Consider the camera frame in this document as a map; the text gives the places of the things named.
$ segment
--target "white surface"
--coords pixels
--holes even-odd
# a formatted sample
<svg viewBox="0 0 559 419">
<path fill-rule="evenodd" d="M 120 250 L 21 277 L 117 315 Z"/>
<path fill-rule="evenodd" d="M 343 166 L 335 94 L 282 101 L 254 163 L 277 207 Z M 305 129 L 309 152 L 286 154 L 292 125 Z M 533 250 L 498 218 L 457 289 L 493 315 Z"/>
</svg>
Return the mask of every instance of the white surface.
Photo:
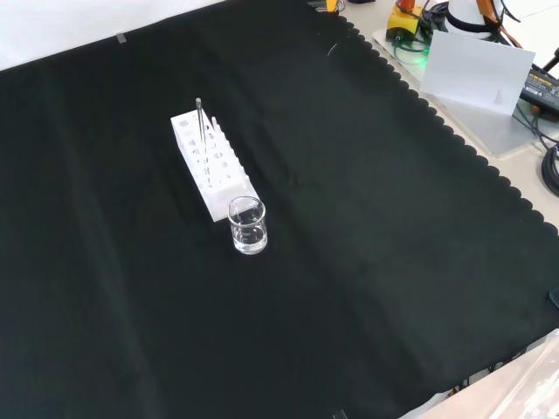
<svg viewBox="0 0 559 419">
<path fill-rule="evenodd" d="M 0 70 L 221 0 L 0 0 Z"/>
<path fill-rule="evenodd" d="M 176 142 L 214 223 L 227 218 L 229 203 L 239 196 L 258 198 L 229 142 L 204 113 L 206 144 L 202 143 L 197 111 L 171 118 Z"/>
<path fill-rule="evenodd" d="M 537 52 L 535 63 L 540 67 L 546 65 L 559 48 L 559 6 L 546 9 L 529 17 L 524 17 L 521 23 L 505 18 L 505 27 L 510 31 L 522 47 Z M 559 65 L 551 71 L 559 78 Z"/>
<path fill-rule="evenodd" d="M 510 12 L 520 20 L 540 11 L 559 6 L 559 0 L 507 0 Z"/>
<path fill-rule="evenodd" d="M 534 52 L 435 31 L 421 92 L 511 115 Z"/>
</svg>

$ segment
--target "black tablecloth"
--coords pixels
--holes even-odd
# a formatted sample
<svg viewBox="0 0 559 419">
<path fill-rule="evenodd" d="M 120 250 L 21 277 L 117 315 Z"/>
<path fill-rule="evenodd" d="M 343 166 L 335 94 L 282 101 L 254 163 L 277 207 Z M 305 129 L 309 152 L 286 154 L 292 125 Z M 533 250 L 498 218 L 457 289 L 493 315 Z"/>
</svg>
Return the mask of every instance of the black tablecloth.
<svg viewBox="0 0 559 419">
<path fill-rule="evenodd" d="M 302 3 L 0 73 L 0 417 L 395 418 L 557 326 L 556 229 Z M 177 149 L 198 96 L 266 203 L 258 256 Z"/>
</svg>

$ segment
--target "electronic equipment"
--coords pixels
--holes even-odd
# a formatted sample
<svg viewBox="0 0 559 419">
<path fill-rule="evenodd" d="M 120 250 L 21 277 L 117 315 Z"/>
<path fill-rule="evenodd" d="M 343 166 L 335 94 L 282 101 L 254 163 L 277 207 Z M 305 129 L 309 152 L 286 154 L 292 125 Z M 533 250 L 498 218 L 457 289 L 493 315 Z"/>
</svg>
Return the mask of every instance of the electronic equipment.
<svg viewBox="0 0 559 419">
<path fill-rule="evenodd" d="M 346 5 L 344 0 L 311 0 L 307 4 L 316 9 L 316 11 L 342 11 Z"/>
<path fill-rule="evenodd" d="M 521 99 L 542 111 L 559 115 L 559 81 L 531 69 L 522 88 Z"/>
<path fill-rule="evenodd" d="M 415 0 L 398 0 L 388 18 L 387 39 L 413 40 L 418 32 L 419 19 L 423 7 L 416 6 Z"/>
</svg>

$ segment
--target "black cable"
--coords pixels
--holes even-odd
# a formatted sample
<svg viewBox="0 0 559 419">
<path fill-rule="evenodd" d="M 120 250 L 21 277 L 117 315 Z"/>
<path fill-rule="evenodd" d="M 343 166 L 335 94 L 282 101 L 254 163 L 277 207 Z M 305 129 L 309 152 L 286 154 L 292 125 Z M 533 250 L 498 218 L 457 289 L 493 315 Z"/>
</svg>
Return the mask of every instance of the black cable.
<svg viewBox="0 0 559 419">
<path fill-rule="evenodd" d="M 424 48 L 423 50 L 414 50 L 413 48 L 408 48 L 405 45 L 402 44 L 397 44 L 397 47 L 400 48 L 403 51 L 407 51 L 407 52 L 425 52 L 426 48 Z"/>
<path fill-rule="evenodd" d="M 559 197 L 559 171 L 557 171 L 557 145 L 548 150 L 542 161 L 542 179 L 553 195 Z"/>
<path fill-rule="evenodd" d="M 414 48 L 410 48 L 409 46 L 405 46 L 402 45 L 403 40 L 400 37 L 396 37 L 396 39 L 394 39 L 394 42 L 392 43 L 394 45 L 394 52 L 396 52 L 396 48 L 400 48 L 403 51 L 407 51 L 407 52 L 427 52 L 429 51 L 428 48 L 423 48 L 421 50 L 416 50 Z"/>
<path fill-rule="evenodd" d="M 510 42 L 508 42 L 507 39 L 505 37 L 503 37 L 503 35 L 500 32 L 494 33 L 493 36 L 494 36 L 493 39 L 497 44 L 503 44 L 503 45 L 506 45 L 506 46 L 514 46 Z"/>
<path fill-rule="evenodd" d="M 419 30 L 423 38 L 427 40 L 428 45 L 431 43 L 433 31 L 446 31 L 445 16 L 448 9 L 448 2 L 437 3 L 430 9 L 427 9 L 430 1 L 428 0 L 421 10 L 421 20 L 419 21 Z"/>
<path fill-rule="evenodd" d="M 503 10 L 505 11 L 505 13 L 507 13 L 507 16 L 510 17 L 511 19 L 513 19 L 514 21 L 520 23 L 521 20 L 517 19 L 508 9 L 507 5 L 505 4 L 505 0 L 500 0 L 500 3 L 503 5 Z"/>
<path fill-rule="evenodd" d="M 548 70 L 543 70 L 543 68 L 538 67 L 536 64 L 532 64 L 532 68 L 537 72 L 541 72 L 545 74 L 546 76 L 552 78 L 553 80 L 557 80 L 557 77 L 554 77 Z"/>
<path fill-rule="evenodd" d="M 398 0 L 398 1 L 396 2 L 396 7 L 397 7 L 404 15 L 410 15 L 410 16 L 413 16 L 414 18 L 416 18 L 416 19 L 419 20 L 419 21 L 421 20 L 421 17 L 420 17 L 420 16 L 416 15 L 415 13 L 413 13 L 413 12 L 411 12 L 411 11 L 408 11 L 408 10 L 404 9 L 404 8 L 400 5 L 400 0 Z"/>
<path fill-rule="evenodd" d="M 526 121 L 526 124 L 524 124 L 520 119 L 513 115 L 514 118 L 518 120 L 524 127 L 532 131 L 532 134 L 538 137 L 538 140 L 540 140 L 540 143 L 546 149 L 546 153 L 543 156 L 542 160 L 542 179 L 551 193 L 559 197 L 559 170 L 557 169 L 556 163 L 557 161 L 559 161 L 559 155 L 557 153 L 557 144 L 559 143 L 559 141 L 554 140 L 553 138 L 549 137 L 546 134 L 543 134 L 542 131 L 540 131 L 540 117 L 538 113 L 534 117 L 534 123 L 532 123 L 529 121 L 526 114 L 522 112 L 521 108 L 518 105 L 516 105 L 516 109 L 520 113 L 521 117 Z M 544 138 L 548 141 L 553 142 L 554 145 L 552 147 L 549 147 L 545 143 Z"/>
<path fill-rule="evenodd" d="M 557 64 L 559 64 L 559 57 L 553 57 L 542 69 L 543 71 L 548 72 Z"/>
<path fill-rule="evenodd" d="M 503 25 L 503 18 L 505 16 L 505 8 L 503 8 L 502 14 L 499 16 L 497 13 L 497 7 L 495 6 L 495 1 L 491 0 L 491 7 L 493 8 L 493 14 L 495 15 L 495 19 L 497 19 L 497 25 Z"/>
<path fill-rule="evenodd" d="M 426 42 L 426 41 L 424 41 L 422 39 L 419 39 L 418 37 L 415 37 L 415 36 L 412 36 L 411 40 L 413 42 L 418 42 L 418 43 L 423 44 L 423 45 L 427 45 L 427 46 L 431 45 L 429 42 Z"/>
</svg>

